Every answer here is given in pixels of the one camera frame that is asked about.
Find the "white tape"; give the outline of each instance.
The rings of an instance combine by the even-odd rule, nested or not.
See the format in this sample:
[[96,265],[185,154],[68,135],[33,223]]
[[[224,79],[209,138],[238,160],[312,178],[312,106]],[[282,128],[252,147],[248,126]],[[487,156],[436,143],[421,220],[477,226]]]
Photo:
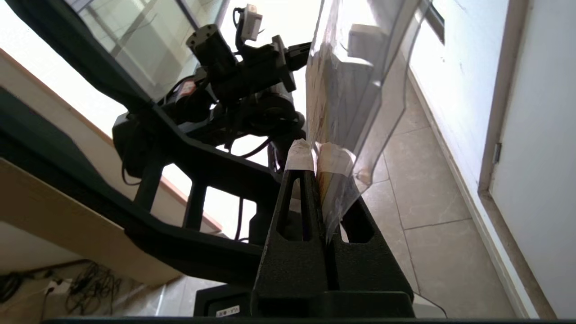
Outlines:
[[312,149],[306,140],[295,140],[288,150],[285,170],[310,170],[314,171]]
[[349,176],[354,167],[354,155],[347,149],[327,142],[320,146],[318,173],[331,172]]

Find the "white wall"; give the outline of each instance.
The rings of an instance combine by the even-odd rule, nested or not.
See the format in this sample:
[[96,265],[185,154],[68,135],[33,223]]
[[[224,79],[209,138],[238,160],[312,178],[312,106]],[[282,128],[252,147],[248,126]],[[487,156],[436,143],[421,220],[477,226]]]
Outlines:
[[533,1],[492,196],[559,318],[576,318],[576,1]]
[[410,66],[466,184],[475,192],[508,1],[444,4],[445,46],[423,24]]

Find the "white door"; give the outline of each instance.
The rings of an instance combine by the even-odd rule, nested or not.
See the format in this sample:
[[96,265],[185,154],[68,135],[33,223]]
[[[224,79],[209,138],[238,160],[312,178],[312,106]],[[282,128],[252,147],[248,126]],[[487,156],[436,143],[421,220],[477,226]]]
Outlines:
[[559,318],[576,318],[576,1],[534,1],[491,194]]

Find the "glass pane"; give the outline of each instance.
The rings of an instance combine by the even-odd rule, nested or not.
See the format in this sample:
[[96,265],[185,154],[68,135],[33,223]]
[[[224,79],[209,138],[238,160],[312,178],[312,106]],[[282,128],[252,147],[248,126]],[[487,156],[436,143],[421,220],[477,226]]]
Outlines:
[[201,27],[216,21],[223,0],[185,0],[185,2]]
[[194,29],[173,0],[94,0],[78,14],[153,99],[196,68],[185,44]]

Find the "clear plastic container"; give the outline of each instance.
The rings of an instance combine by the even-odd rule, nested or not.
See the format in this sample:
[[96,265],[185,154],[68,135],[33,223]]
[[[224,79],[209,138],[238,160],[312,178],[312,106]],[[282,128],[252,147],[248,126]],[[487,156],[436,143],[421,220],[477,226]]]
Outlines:
[[405,110],[419,0],[324,0],[306,68],[307,141],[316,151],[330,240],[370,187]]

